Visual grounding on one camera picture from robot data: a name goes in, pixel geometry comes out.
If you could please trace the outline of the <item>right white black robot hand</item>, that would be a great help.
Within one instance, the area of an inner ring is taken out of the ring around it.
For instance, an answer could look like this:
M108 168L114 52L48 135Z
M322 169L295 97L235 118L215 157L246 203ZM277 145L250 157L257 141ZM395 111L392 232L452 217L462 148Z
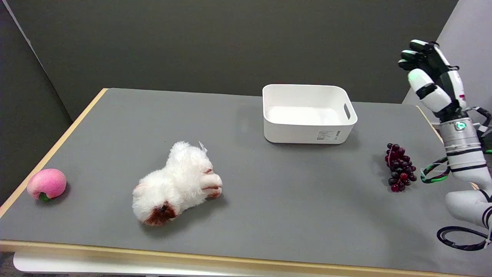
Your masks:
M401 51L400 68L411 89L440 122L466 117L465 93L457 65L451 65L436 42L413 39Z

